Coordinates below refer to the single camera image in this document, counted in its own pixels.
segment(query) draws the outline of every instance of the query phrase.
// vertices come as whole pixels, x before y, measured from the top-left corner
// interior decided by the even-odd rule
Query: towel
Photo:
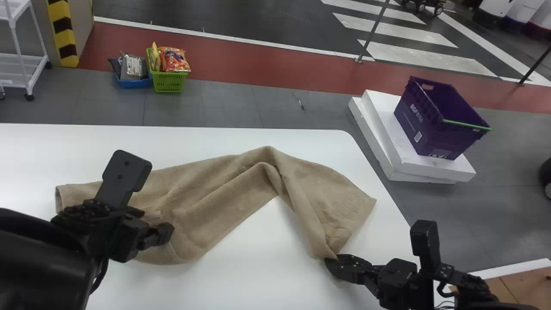
[[[57,186],[57,212],[94,197],[100,184]],[[268,146],[154,170],[129,205],[144,210],[150,225],[168,222],[175,230],[168,244],[136,259],[152,264],[197,260],[277,195],[296,214],[311,254],[333,259],[376,201],[335,170]]]

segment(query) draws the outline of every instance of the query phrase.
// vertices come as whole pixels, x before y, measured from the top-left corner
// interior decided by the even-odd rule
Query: white foam board
[[[453,184],[455,180],[448,179],[438,179],[425,177],[422,175],[413,175],[407,173],[401,173],[394,169],[388,154],[386,147],[380,139],[380,134],[377,132],[377,129],[373,126],[372,113],[368,113],[365,110],[364,104],[361,99],[358,97],[352,97],[348,103],[348,108],[354,115],[358,126],[365,139],[367,140],[369,147],[375,154],[375,157],[379,161],[383,172],[386,177],[391,181],[406,181],[406,182],[424,182],[424,183],[444,183],[444,184]]]
[[[371,115],[372,126],[379,134],[379,140],[385,146],[388,159],[394,169],[406,174],[470,181],[476,175],[476,171],[465,155],[462,154],[451,161],[417,154],[394,116],[394,110],[400,98],[400,96],[374,90],[366,90],[361,98],[366,112]]]

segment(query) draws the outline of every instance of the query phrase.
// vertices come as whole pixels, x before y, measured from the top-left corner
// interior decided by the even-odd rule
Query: white shelf
[[[17,21],[29,6],[30,0],[0,0],[0,20]]]
[[[25,73],[29,88],[32,88],[38,79],[38,76],[44,69],[47,56],[22,56],[25,65]],[[0,81],[6,88],[17,87],[26,88],[23,70],[19,63],[19,57],[14,54],[0,53]]]
[[[17,25],[17,20],[27,8],[33,17],[33,22],[44,56],[27,56],[21,54],[15,27]],[[33,4],[30,0],[0,0],[0,20],[6,20],[9,23],[13,42],[15,43],[15,50],[17,52],[17,54],[0,53],[0,95],[2,96],[0,99],[5,97],[4,88],[16,87],[25,88],[27,92],[25,98],[27,100],[34,100],[33,87],[40,73],[42,73],[42,70],[48,63],[48,54],[46,52],[44,40],[42,39],[42,34],[40,34],[38,22],[36,21]]]

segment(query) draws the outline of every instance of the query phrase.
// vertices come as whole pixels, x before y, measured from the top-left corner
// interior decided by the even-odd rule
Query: blue basket
[[[449,84],[410,77],[394,110],[419,155],[456,159],[490,126]]]
[[[149,78],[146,79],[136,79],[131,81],[123,81],[118,78],[118,75],[116,72],[114,72],[115,78],[117,79],[117,82],[121,85],[122,88],[139,88],[139,87],[151,87],[153,85],[153,80],[151,79],[151,75],[149,74],[149,70],[147,72],[147,76]]]

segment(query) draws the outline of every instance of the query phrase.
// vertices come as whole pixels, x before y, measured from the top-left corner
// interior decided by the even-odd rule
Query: black wheel
[[[426,8],[426,1],[420,1],[417,3],[417,12],[421,13]]]
[[[551,199],[551,158],[540,167],[539,182],[544,186],[545,195]]]
[[[434,8],[434,15],[438,16],[442,14],[443,11],[444,11],[444,6],[439,4]]]

